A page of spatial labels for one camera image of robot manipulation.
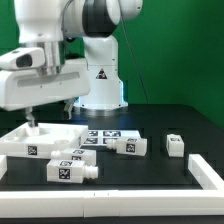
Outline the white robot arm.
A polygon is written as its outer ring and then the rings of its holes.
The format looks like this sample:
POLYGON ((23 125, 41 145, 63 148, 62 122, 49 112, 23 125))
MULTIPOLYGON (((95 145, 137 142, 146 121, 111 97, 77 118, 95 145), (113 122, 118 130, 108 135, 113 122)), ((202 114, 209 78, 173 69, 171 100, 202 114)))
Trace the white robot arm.
POLYGON ((57 101, 92 115, 124 110, 118 77, 118 25, 136 18, 143 0, 14 0, 20 47, 0 56, 0 108, 57 101))

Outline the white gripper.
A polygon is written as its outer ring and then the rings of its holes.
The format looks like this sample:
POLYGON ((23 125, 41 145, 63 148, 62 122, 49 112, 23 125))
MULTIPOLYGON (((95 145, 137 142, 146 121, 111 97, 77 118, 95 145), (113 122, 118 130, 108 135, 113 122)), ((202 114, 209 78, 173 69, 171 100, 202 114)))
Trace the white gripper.
POLYGON ((87 62, 84 58, 67 60, 61 73, 39 76, 36 69, 0 72, 0 108, 25 109, 30 128, 37 126, 34 106, 65 100, 64 116, 70 120, 75 97, 90 92, 87 62))

